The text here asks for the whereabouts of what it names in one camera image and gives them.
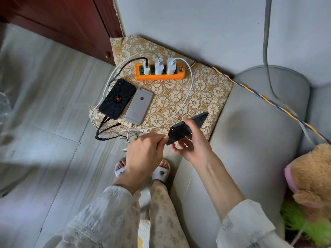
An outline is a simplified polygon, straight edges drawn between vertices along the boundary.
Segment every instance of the gray cable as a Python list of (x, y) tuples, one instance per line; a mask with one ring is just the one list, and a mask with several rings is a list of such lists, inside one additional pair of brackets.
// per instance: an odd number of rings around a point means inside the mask
[[(270, 73), (269, 73), (269, 66), (268, 66), (268, 57), (267, 57), (267, 52), (268, 52), (268, 41), (269, 41), (269, 28), (270, 28), (270, 14), (271, 14), (271, 0), (265, 0), (265, 13), (264, 13), (264, 36), (263, 36), (263, 66), (267, 72), (267, 76), (268, 76), (268, 81), (269, 81), (269, 86), (270, 86), (270, 90), (271, 93), (273, 95), (273, 97), (280, 103), (283, 104), (284, 108), (286, 108), (288, 111), (290, 111), (293, 115), (295, 115), (296, 117), (298, 117), (298, 115), (296, 114), (296, 112), (294, 110), (292, 110), (290, 108), (290, 106), (288, 106), (286, 103), (284, 103), (275, 93), (275, 91), (272, 88), (272, 84), (271, 84), (271, 79), (270, 79)], [(307, 137), (307, 139), (309, 140), (309, 142), (311, 142), (312, 145), (315, 146), (315, 143), (312, 141), (312, 139), (309, 137), (308, 132), (306, 127), (299, 122), (299, 125), (302, 128), (302, 131), (304, 132), (305, 136)]]

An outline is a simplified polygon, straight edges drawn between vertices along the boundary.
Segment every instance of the left hand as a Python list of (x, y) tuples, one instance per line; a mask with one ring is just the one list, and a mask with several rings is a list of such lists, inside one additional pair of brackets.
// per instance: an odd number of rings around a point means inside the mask
[(126, 168), (114, 182), (132, 194), (158, 167), (163, 158), (163, 149), (168, 141), (164, 134), (150, 132), (134, 139), (127, 146)]

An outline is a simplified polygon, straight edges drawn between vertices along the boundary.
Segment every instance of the wooden cabinet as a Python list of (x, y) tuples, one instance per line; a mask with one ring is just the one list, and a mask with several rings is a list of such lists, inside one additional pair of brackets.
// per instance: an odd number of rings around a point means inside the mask
[(110, 37), (122, 37), (113, 0), (0, 0), (0, 19), (114, 64)]

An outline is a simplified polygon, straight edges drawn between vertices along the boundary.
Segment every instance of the black smartphone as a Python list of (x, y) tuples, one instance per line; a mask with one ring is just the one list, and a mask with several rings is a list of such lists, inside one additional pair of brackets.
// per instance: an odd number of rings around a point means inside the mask
[[(192, 117), (191, 119), (195, 122), (195, 124), (199, 128), (201, 128), (201, 126), (204, 124), (208, 114), (209, 114), (208, 112), (203, 112), (199, 115)], [(182, 139), (183, 137), (188, 136), (191, 133), (192, 133), (192, 131), (191, 131), (190, 127), (188, 127), (187, 124), (184, 123), (184, 121), (181, 121), (181, 122), (173, 125), (170, 128), (169, 133), (168, 133), (169, 140), (167, 142), (167, 145), (170, 145), (170, 144)]]
[(135, 92), (136, 87), (133, 84), (122, 78), (118, 79), (100, 105), (99, 111), (111, 119), (118, 119)]

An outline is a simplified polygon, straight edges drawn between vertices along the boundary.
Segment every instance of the slipper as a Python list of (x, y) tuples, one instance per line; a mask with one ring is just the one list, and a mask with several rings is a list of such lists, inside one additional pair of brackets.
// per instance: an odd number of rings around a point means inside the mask
[(170, 164), (168, 161), (166, 161), (164, 159), (162, 159), (162, 161), (168, 163), (169, 169), (158, 166), (155, 169), (155, 171), (153, 171), (152, 180), (158, 179), (158, 180), (161, 180), (163, 183), (165, 183), (170, 174)]
[(122, 159), (119, 160), (119, 161), (117, 162), (117, 164), (115, 165), (115, 169), (114, 169), (114, 171), (115, 171), (115, 175), (116, 175), (116, 177), (118, 177), (118, 175), (121, 174), (121, 173), (125, 170), (125, 166), (123, 166), (122, 168), (116, 170), (118, 164), (119, 164), (121, 161), (125, 160), (125, 159), (126, 159), (126, 157), (125, 157), (125, 158), (122, 158)]

